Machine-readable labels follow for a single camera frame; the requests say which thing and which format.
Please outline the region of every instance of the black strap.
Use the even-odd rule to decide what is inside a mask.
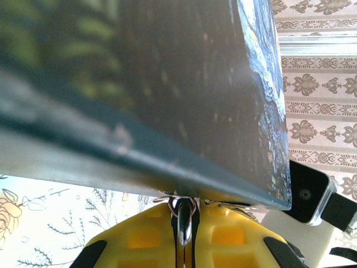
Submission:
[[[355,220],[356,212],[356,202],[334,193],[328,201],[321,218],[345,232],[351,225],[353,225],[352,221]]]
[[[357,251],[346,247],[334,247],[330,251],[331,255],[346,258],[350,261],[357,262]]]

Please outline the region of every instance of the metal clip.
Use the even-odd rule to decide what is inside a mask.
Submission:
[[[168,196],[171,211],[171,225],[175,239],[176,268],[195,268],[195,239],[200,222],[199,203],[192,197]]]

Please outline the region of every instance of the leaf pattern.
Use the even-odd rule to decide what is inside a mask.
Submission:
[[[18,196],[15,193],[13,193],[12,191],[7,190],[7,189],[3,189],[2,191],[8,200],[10,200],[14,204],[17,203]]]

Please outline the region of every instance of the damask pattern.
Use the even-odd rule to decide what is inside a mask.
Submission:
[[[284,69],[357,69],[356,57],[283,57]]]
[[[352,178],[344,177],[343,183],[340,185],[343,188],[343,194],[351,195],[353,200],[357,201],[357,174],[353,175]]]
[[[287,113],[357,117],[357,104],[285,101]]]
[[[299,21],[277,21],[277,30],[326,30],[346,29],[357,27],[357,18],[334,19],[334,20],[299,20]]]
[[[344,81],[338,77],[331,78],[328,81],[320,81],[320,83],[312,74],[303,74],[294,77],[294,82],[287,76],[283,78],[284,91],[287,92],[290,86],[293,86],[293,91],[301,93],[303,96],[312,95],[318,87],[323,87],[328,91],[338,94],[338,92],[345,92],[351,95],[351,97],[357,98],[357,75],[351,75],[351,77],[344,78]]]
[[[357,154],[291,149],[289,150],[289,158],[305,164],[357,168]]]
[[[273,0],[272,5],[274,8],[274,14],[277,15],[283,10],[287,8],[286,3],[291,3],[292,1],[282,1],[282,0]],[[319,0],[317,3],[316,1],[312,0],[302,0],[297,4],[289,6],[290,9],[294,9],[298,13],[305,13],[307,9],[313,8],[313,11],[316,13],[322,13],[323,15],[331,15],[352,5],[351,0]]]
[[[314,138],[321,140],[321,138],[324,137],[330,142],[336,142],[337,137],[343,137],[343,143],[346,144],[346,147],[357,148],[357,123],[351,124],[351,126],[345,125],[340,129],[337,129],[336,125],[321,128],[314,126],[310,121],[304,119],[292,123],[291,128],[288,130],[290,132],[289,138],[291,141],[299,140],[301,144],[307,144]]]

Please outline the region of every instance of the phone camera lens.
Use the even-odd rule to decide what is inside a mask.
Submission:
[[[309,200],[311,198],[311,192],[309,190],[301,190],[299,196],[302,200]]]

